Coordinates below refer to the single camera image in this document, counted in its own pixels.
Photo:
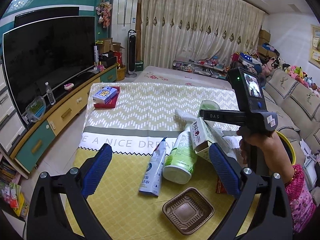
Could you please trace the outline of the person right hand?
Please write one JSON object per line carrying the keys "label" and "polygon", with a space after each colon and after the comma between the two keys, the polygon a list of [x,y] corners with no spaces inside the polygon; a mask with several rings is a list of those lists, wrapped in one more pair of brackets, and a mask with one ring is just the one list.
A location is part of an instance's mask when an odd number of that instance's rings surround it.
{"label": "person right hand", "polygon": [[269,170],[280,174],[284,184],[291,181],[295,175],[295,170],[276,131],[272,132],[270,136],[266,136],[263,134],[252,134],[247,127],[240,127],[237,135],[242,136],[240,149],[244,164],[247,163],[250,146],[256,146],[262,150]]}

